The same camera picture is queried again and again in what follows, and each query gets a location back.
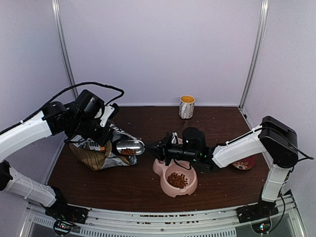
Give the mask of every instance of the wooden tabletop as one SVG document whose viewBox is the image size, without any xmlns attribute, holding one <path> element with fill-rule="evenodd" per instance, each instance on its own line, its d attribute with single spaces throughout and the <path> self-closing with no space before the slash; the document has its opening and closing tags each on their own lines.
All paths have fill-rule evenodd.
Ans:
<svg viewBox="0 0 316 237">
<path fill-rule="evenodd" d="M 167 131 L 181 136 L 188 126 L 206 136 L 208 146 L 236 138 L 247 131 L 244 118 L 235 107 L 196 107 L 190 120 L 178 116 L 178 107 L 122 107 L 116 126 L 146 143 L 161 140 Z M 208 210 L 258 201 L 269 169 L 262 155 L 247 171 L 231 165 L 215 173 L 197 172 L 198 186 L 190 196 L 167 196 L 153 170 L 155 158 L 138 156 L 130 167 L 92 171 L 77 162 L 67 145 L 54 168 L 49 185 L 59 187 L 70 204 L 119 211 L 173 212 Z"/>
</svg>

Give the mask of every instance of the metal scoop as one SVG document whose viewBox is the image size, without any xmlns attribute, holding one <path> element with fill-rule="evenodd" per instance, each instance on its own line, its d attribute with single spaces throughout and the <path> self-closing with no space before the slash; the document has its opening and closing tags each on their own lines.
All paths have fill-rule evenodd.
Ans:
<svg viewBox="0 0 316 237">
<path fill-rule="evenodd" d="M 123 140 L 117 143 L 117 151 L 124 154 L 123 150 L 133 150 L 135 152 L 134 155 L 140 155 L 145 151 L 145 144 L 140 140 Z"/>
</svg>

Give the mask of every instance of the coffee mug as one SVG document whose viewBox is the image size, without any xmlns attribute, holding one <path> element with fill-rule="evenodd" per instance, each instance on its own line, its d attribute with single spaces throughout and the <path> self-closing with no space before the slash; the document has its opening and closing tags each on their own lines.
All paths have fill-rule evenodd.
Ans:
<svg viewBox="0 0 316 237">
<path fill-rule="evenodd" d="M 191 95 L 184 95 L 180 98 L 179 116 L 182 119 L 190 119 L 193 116 L 195 98 Z"/>
</svg>

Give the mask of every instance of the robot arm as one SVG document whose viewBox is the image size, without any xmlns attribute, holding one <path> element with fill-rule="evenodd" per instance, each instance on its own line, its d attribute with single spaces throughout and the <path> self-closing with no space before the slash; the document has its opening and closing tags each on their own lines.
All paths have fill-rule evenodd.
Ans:
<svg viewBox="0 0 316 237">
<path fill-rule="evenodd" d="M 65 132 L 70 141 L 75 135 L 91 138 L 104 145 L 112 138 L 112 130 L 107 123 L 118 112 L 116 104 L 105 106 L 104 101 L 84 90 L 76 101 L 64 106 L 52 102 L 28 121 L 0 135 L 0 191 L 8 191 L 31 199 L 49 208 L 49 215 L 59 219 L 60 215 L 70 220 L 74 216 L 86 214 L 83 208 L 72 208 L 58 188 L 42 185 L 19 173 L 5 159 L 17 150 L 42 138 Z"/>
<path fill-rule="evenodd" d="M 250 132 L 215 147 L 206 146 L 204 133 L 194 127 L 183 130 L 183 144 L 173 144 L 171 139 L 172 133 L 168 132 L 164 139 L 146 148 L 150 152 L 156 149 L 158 159 L 164 160 L 166 165 L 169 165 L 172 159 L 186 160 L 195 169 L 204 171 L 218 170 L 258 153 L 269 153 L 274 164 L 258 204 L 238 208 L 237 213 L 240 222 L 247 222 L 278 212 L 275 201 L 290 170 L 298 162 L 298 152 L 295 148 L 297 135 L 293 129 L 268 116 Z"/>
</svg>

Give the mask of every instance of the pink double bowl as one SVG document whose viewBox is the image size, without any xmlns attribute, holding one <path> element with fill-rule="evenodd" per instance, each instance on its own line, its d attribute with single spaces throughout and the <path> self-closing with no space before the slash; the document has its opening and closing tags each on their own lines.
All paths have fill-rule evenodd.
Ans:
<svg viewBox="0 0 316 237">
<path fill-rule="evenodd" d="M 187 169 L 190 169 L 190 163 L 187 161 L 179 160 L 177 161 L 177 163 Z M 159 161 L 157 159 L 155 160 L 153 170 L 157 175 L 160 176 L 161 189 L 170 197 L 175 198 L 176 196 L 181 195 L 191 195 L 197 189 L 198 178 L 196 171 L 193 169 L 193 167 L 190 170 L 187 170 L 185 168 L 178 166 L 173 160 L 171 161 L 169 166 L 166 166 L 164 161 Z M 167 178 L 173 172 L 177 173 L 178 175 L 185 175 L 185 178 L 188 179 L 188 184 L 186 187 L 180 189 L 168 183 Z"/>
</svg>

